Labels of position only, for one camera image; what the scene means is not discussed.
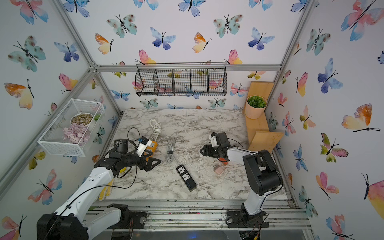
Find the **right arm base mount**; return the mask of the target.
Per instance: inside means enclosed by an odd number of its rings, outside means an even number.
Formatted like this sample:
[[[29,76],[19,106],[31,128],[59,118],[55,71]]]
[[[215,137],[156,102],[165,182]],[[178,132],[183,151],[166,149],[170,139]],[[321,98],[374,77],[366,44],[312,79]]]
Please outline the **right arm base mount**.
[[[261,211],[255,215],[249,215],[247,211],[227,211],[225,223],[229,228],[268,228],[267,213]]]

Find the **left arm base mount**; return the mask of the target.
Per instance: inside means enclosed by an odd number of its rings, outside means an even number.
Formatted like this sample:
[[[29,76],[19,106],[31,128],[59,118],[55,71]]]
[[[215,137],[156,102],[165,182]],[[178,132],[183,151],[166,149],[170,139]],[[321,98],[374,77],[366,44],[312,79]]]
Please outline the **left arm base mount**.
[[[108,227],[108,229],[144,229],[148,214],[146,212],[130,212],[129,210],[121,210],[120,220]]]

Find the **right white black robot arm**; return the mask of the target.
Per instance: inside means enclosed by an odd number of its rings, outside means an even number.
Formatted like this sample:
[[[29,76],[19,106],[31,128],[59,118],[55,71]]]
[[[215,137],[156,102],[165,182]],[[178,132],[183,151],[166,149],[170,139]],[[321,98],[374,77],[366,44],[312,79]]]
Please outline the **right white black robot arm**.
[[[277,192],[283,185],[282,176],[270,152],[267,150],[253,152],[232,146],[226,133],[213,132],[209,135],[209,140],[210,143],[200,149],[203,156],[245,167],[251,188],[244,202],[245,213],[252,217],[259,215],[267,197]]]

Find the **black power strip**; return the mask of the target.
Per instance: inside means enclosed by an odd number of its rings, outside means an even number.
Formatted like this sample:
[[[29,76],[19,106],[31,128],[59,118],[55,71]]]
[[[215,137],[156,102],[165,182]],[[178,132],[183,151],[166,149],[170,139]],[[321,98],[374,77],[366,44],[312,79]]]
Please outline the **black power strip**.
[[[179,173],[180,177],[184,181],[185,185],[187,186],[188,190],[192,192],[196,189],[197,184],[195,180],[192,178],[188,170],[184,165],[179,165],[176,167],[177,172]]]

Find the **pink plug adapter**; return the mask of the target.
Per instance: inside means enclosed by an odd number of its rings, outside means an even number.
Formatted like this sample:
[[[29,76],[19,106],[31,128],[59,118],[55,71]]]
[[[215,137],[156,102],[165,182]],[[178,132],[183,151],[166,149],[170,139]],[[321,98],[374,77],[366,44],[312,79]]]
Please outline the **pink plug adapter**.
[[[221,167],[221,166],[215,166],[214,168],[214,172],[220,176],[223,172],[224,172],[224,169]]]

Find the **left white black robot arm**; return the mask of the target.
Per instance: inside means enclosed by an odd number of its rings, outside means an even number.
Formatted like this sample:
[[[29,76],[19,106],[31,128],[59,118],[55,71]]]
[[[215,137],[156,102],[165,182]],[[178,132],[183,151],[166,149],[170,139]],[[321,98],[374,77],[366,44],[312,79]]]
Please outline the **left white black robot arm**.
[[[117,139],[107,157],[99,159],[85,182],[56,211],[37,222],[39,240],[92,240],[107,229],[132,227],[134,220],[127,205],[111,204],[86,221],[85,216],[100,195],[124,168],[136,166],[146,172],[161,163],[148,148],[153,142],[141,137],[137,143]]]

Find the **red cube socket adapter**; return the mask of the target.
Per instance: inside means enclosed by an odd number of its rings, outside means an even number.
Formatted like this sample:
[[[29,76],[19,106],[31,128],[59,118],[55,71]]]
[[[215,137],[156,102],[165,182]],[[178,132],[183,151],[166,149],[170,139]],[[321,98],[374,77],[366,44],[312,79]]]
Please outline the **red cube socket adapter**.
[[[224,158],[219,158],[218,160],[219,160],[223,165],[225,165],[225,166],[229,163],[229,161],[226,160],[226,159],[224,159]]]

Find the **orange power strip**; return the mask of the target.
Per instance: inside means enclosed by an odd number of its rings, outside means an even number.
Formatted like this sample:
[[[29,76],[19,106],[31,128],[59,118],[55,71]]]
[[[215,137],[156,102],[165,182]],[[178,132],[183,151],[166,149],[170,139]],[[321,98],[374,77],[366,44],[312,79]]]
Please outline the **orange power strip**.
[[[145,144],[145,150],[144,150],[144,153],[143,155],[146,157],[146,158],[149,158],[149,157],[152,157],[158,147],[158,143],[157,142],[154,142],[154,141],[150,141],[148,140],[148,142]]]

